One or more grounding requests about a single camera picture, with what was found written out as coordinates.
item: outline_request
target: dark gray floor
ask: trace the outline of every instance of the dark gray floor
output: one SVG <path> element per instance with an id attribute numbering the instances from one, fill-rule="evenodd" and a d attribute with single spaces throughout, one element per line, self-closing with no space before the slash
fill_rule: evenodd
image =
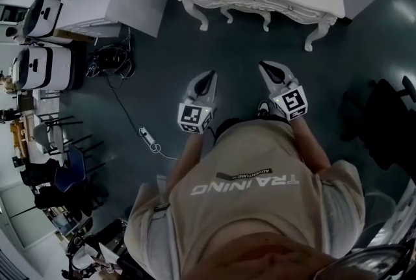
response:
<path id="1" fill-rule="evenodd" d="M 303 45 L 314 26 L 273 14 L 266 33 L 258 15 L 232 11 L 234 23 L 228 25 L 219 10 L 204 12 L 210 22 L 207 32 L 199 30 L 181 3 L 169 0 L 158 38 L 133 33 L 136 74 L 117 91 L 135 125 L 145 126 L 165 154 L 178 157 L 187 138 L 176 116 L 191 78 L 205 70 L 218 72 L 216 127 L 226 118 L 255 114 L 268 95 L 257 63 L 275 60 L 288 65 L 304 86 L 309 101 L 305 118 L 330 158 L 354 163 L 366 189 L 400 197 L 407 175 L 400 168 L 381 171 L 359 140 L 342 142 L 339 107 L 344 91 L 358 82 L 384 77 L 401 88 L 405 74 L 416 81 L 416 0 L 377 0 L 351 25 L 332 27 L 312 53 Z M 94 214 L 98 227 L 121 216 L 142 183 L 172 169 L 174 161 L 152 154 L 136 136 L 103 79 L 88 79 L 80 90 L 66 92 L 61 105 L 84 121 L 85 132 L 105 141 L 94 151 L 107 161 L 99 180 L 109 191 L 105 206 Z M 208 151 L 210 134 L 206 141 Z"/>

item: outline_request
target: person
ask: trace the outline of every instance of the person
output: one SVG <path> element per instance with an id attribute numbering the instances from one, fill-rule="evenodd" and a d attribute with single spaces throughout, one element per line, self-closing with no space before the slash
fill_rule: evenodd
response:
<path id="1" fill-rule="evenodd" d="M 288 122 L 265 101 L 216 134 L 202 160 L 203 136 L 189 136 L 167 194 L 140 188 L 125 233 L 134 260 L 157 280 L 325 279 L 363 230 L 356 168 L 331 165 L 303 117 Z"/>
<path id="2" fill-rule="evenodd" d="M 15 94 L 18 90 L 16 85 L 13 83 L 11 75 L 4 76 L 3 71 L 0 71 L 0 85 L 3 86 L 5 93 Z"/>

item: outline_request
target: chair leg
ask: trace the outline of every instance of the chair leg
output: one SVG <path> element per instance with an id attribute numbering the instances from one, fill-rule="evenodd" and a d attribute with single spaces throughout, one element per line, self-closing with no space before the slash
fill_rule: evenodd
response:
<path id="1" fill-rule="evenodd" d="M 82 142 L 83 140 L 86 140 L 86 139 L 91 138 L 91 137 L 92 137 L 92 134 L 89 134 L 88 136 L 82 137 L 82 138 L 72 142 L 72 145 L 78 144 L 79 142 Z"/>
<path id="2" fill-rule="evenodd" d="M 59 114 L 59 112 L 51 112 L 50 114 L 42 114 L 42 115 L 37 115 L 38 117 L 44 117 L 44 116 L 52 116 L 52 115 L 57 115 Z"/>
<path id="3" fill-rule="evenodd" d="M 82 123 L 84 123 L 84 122 L 83 121 L 69 121 L 67 123 L 57 123 L 57 124 L 54 124 L 54 125 L 63 126 L 63 125 L 74 125 L 74 124 L 82 124 Z"/>
<path id="4" fill-rule="evenodd" d="M 52 123 L 55 124 L 59 121 L 63 121 L 63 120 L 68 120 L 70 118 L 73 118 L 73 116 L 66 116 L 66 117 L 62 117 L 62 118 L 51 118 L 50 120 L 44 120 L 44 123 Z"/>
<path id="5" fill-rule="evenodd" d="M 83 150 L 83 153 L 85 154 L 86 152 L 89 152 L 89 151 L 91 151 L 91 150 L 93 150 L 93 149 L 97 148 L 98 146 L 101 146 L 102 144 L 104 144 L 104 142 L 99 142 L 99 143 L 96 143 L 95 145 L 93 145 L 93 146 L 91 146 L 91 147 L 89 147 L 89 148 L 87 148 L 87 149 L 84 149 L 84 150 Z"/>
<path id="6" fill-rule="evenodd" d="M 119 241 L 119 243 L 113 249 L 113 252 L 117 253 L 117 251 L 123 246 L 123 244 L 124 244 L 124 237 Z"/>
<path id="7" fill-rule="evenodd" d="M 48 152 L 47 152 L 47 154 L 49 154 L 49 155 L 54 155 L 53 154 L 53 152 L 55 152 L 56 150 L 57 150 L 58 148 L 57 147 L 52 147 Z"/>
<path id="8" fill-rule="evenodd" d="M 56 95 L 56 96 L 47 96 L 47 97 L 41 97 L 40 99 L 41 100 L 47 100 L 47 99 L 58 99 L 59 98 L 59 95 Z"/>
<path id="9" fill-rule="evenodd" d="M 101 168 L 101 167 L 104 167 L 104 166 L 105 166 L 105 162 L 100 163 L 97 166 L 95 166 L 95 167 L 93 167 L 91 169 L 86 170 L 85 173 L 92 173 L 92 172 L 96 171 L 98 168 Z"/>

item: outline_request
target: sneaker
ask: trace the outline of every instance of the sneaker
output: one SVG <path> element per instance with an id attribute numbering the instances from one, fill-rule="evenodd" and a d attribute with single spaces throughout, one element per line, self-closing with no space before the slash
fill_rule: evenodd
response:
<path id="1" fill-rule="evenodd" d="M 257 111 L 257 117 L 266 117 L 270 114 L 270 109 L 266 101 L 262 101 L 259 104 L 259 110 Z"/>

